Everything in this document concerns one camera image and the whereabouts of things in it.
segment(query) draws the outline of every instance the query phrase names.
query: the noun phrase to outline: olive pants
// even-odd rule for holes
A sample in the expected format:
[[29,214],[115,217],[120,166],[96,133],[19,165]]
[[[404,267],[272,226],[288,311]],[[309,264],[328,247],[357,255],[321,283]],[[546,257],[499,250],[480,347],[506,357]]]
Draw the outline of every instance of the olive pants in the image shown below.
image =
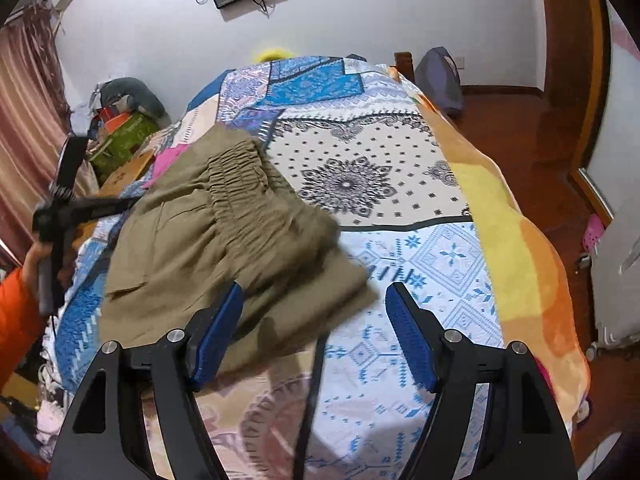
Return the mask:
[[244,310],[220,373],[295,351],[376,299],[337,241],[337,223],[299,199],[256,141],[219,123],[125,222],[100,339],[153,343],[235,280]]

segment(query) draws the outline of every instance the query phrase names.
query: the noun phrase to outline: pants pocket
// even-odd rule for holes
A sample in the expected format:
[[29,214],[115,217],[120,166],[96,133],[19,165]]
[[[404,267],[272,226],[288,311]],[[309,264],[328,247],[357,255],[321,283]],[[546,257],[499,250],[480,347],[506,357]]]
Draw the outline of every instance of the pants pocket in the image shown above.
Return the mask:
[[104,285],[104,293],[117,294],[134,290],[144,285],[148,280],[153,261],[158,224],[162,216],[164,204],[136,215],[135,211],[127,219],[120,233],[120,240],[130,242],[135,240],[135,249],[117,245],[109,273]]

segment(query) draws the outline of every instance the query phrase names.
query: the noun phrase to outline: gray backpack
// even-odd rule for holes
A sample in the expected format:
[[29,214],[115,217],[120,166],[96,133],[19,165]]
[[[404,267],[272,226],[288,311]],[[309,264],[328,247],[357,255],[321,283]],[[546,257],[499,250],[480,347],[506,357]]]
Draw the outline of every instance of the gray backpack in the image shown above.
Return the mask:
[[460,114],[464,105],[460,75],[446,48],[432,48],[414,72],[416,86],[431,102],[449,116]]

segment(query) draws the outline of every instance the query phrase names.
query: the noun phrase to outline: pink slipper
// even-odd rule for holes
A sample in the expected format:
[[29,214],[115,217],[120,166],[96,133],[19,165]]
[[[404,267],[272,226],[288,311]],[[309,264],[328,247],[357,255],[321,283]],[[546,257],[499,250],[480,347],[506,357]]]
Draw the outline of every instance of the pink slipper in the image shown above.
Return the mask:
[[591,252],[593,247],[596,245],[596,242],[600,239],[602,234],[604,233],[604,225],[602,224],[602,220],[595,213],[589,217],[589,222],[587,224],[587,229],[584,232],[584,236],[582,237],[582,246],[584,250],[587,252]]

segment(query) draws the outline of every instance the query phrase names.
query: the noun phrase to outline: yellow fluffy object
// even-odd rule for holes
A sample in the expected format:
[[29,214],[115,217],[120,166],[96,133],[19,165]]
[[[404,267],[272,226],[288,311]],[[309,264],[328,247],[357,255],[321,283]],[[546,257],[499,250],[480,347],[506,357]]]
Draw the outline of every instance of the yellow fluffy object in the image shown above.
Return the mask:
[[254,61],[256,63],[265,63],[267,61],[277,61],[279,59],[289,59],[293,54],[281,48],[270,48],[258,54]]

